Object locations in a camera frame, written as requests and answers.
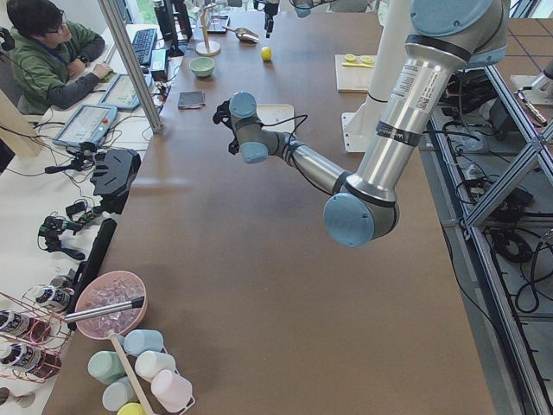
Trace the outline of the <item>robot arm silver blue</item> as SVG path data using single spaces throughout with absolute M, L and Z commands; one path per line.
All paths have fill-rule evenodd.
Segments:
M 270 39 L 273 32 L 274 17 L 279 11 L 280 2 L 280 0 L 255 0 L 253 2 L 254 9 L 264 13 L 264 31 L 267 39 Z M 289 0 L 289 4 L 300 18 L 308 16 L 312 9 L 326 3 L 330 3 L 330 1 Z
M 393 1 L 386 35 L 404 34 L 404 42 L 380 44 L 377 67 L 393 56 L 403 65 L 374 124 L 356 172 L 326 159 L 294 132 L 268 131 L 257 115 L 257 102 L 238 92 L 217 107 L 215 124 L 232 131 L 232 154 L 249 164 L 279 156 L 315 187 L 329 194 L 323 212 L 327 232 L 343 246 L 362 246 L 391 232 L 399 220 L 395 187 L 450 77 L 466 68 L 497 63 L 505 56 L 509 22 L 507 1 Z

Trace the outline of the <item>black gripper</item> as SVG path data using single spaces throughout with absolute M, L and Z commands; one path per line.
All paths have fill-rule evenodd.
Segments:
M 231 112 L 230 112 L 230 100 L 227 99 L 217 106 L 215 113 L 213 114 L 213 122 L 216 125 L 223 124 L 225 127 L 231 130 L 233 134 L 233 140 L 228 144 L 228 151 L 232 155 L 238 154 L 238 139 L 236 133 L 232 127 Z
M 280 5 L 280 0 L 254 0 L 253 6 L 255 10 L 263 11 L 266 15 L 264 16 L 264 29 L 265 29 L 265 38 L 270 39 L 272 34 L 274 19 L 278 13 Z

